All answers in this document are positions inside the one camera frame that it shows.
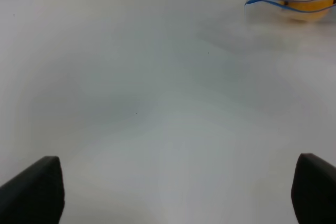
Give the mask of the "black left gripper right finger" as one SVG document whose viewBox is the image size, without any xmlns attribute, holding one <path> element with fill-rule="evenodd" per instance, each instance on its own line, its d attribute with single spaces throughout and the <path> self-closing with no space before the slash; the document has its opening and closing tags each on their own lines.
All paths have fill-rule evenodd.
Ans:
<svg viewBox="0 0 336 224">
<path fill-rule="evenodd" d="M 335 166 L 312 153 L 300 154 L 291 188 L 300 224 L 335 223 Z"/>
</svg>

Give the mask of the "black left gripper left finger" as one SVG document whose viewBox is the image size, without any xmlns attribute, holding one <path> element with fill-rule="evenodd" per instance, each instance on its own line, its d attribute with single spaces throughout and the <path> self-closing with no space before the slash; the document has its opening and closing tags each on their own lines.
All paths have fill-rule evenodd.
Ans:
<svg viewBox="0 0 336 224">
<path fill-rule="evenodd" d="M 1 223 L 60 222 L 65 188 L 60 159 L 45 156 L 1 186 Z"/>
</svg>

